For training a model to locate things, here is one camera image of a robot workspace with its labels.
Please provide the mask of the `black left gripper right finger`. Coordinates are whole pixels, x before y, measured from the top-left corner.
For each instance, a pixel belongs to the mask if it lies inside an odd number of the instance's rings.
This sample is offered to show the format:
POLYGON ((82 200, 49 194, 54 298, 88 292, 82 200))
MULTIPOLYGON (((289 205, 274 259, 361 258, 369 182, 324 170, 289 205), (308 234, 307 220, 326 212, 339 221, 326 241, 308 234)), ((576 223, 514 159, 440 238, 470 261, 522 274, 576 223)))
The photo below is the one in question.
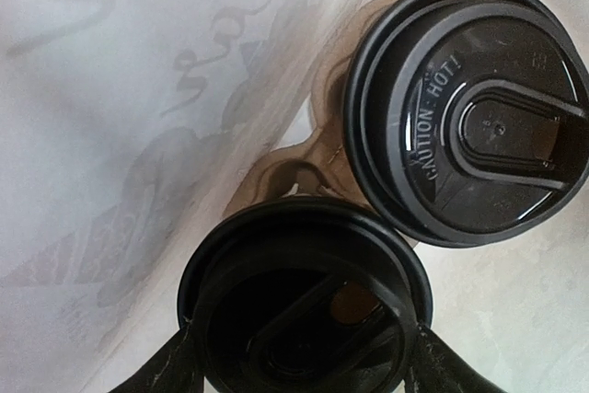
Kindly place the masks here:
POLYGON ((404 390, 409 393, 504 393, 480 375, 425 324, 411 352, 404 390))

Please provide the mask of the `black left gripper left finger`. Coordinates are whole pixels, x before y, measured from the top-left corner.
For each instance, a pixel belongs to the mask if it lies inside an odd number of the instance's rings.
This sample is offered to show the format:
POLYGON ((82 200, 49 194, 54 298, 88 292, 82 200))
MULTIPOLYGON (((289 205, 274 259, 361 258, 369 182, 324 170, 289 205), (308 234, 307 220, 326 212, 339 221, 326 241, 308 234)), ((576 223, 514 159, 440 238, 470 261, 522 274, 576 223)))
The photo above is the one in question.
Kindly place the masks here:
POLYGON ((203 388, 193 326, 188 323, 110 393, 203 393, 203 388))

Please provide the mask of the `black cup lid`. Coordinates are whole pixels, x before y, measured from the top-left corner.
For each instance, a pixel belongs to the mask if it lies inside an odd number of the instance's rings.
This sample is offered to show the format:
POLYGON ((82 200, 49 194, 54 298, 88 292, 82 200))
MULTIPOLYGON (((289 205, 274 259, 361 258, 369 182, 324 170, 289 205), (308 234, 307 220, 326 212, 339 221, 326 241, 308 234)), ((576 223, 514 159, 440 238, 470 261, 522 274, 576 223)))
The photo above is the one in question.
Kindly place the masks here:
POLYGON ((588 178, 588 71, 539 0, 397 0, 343 94, 346 154, 402 233, 447 248, 518 236, 588 178))
POLYGON ((180 326, 220 392, 390 392, 433 318, 425 269, 377 214, 290 197, 226 218, 182 273, 180 326))

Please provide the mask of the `brown cardboard cup carrier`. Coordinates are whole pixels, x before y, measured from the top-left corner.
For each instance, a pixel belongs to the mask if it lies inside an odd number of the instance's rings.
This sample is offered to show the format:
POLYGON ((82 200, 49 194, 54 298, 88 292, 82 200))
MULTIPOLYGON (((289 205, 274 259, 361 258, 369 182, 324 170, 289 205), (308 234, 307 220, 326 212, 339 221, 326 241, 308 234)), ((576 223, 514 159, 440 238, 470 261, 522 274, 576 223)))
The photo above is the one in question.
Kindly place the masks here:
POLYGON ((342 95, 348 67, 364 34, 398 0, 371 0, 329 37, 318 57, 310 91, 311 132, 296 144, 257 160, 226 206, 223 217, 288 196, 333 197, 370 212, 343 143, 342 95))

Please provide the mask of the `white paper bag pink handles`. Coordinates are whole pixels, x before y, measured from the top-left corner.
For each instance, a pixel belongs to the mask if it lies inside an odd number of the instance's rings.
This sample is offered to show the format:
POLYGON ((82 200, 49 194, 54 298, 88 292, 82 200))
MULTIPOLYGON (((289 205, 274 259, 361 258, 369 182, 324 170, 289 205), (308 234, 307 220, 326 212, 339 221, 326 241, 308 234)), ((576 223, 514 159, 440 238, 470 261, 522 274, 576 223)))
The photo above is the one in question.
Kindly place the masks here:
MULTIPOLYGON (((1 388, 107 392, 178 330, 252 164, 370 0, 1 0, 1 388)), ((588 52, 588 0, 541 0, 588 52)))

